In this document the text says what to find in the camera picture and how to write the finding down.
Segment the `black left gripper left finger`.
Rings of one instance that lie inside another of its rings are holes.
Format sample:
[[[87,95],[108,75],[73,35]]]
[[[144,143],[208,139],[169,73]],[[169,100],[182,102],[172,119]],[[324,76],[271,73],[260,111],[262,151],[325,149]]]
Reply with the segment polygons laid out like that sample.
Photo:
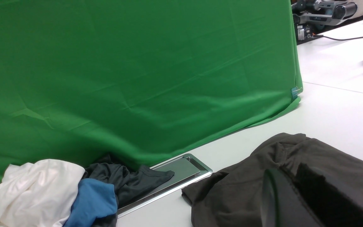
[[[264,171],[260,211],[263,227],[324,226],[280,169]]]

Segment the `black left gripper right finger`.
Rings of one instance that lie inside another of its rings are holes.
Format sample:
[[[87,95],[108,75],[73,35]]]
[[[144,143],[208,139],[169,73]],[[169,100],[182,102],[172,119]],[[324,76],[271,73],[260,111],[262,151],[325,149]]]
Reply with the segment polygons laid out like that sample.
[[[295,184],[326,227],[363,227],[363,194],[336,178],[300,164]]]

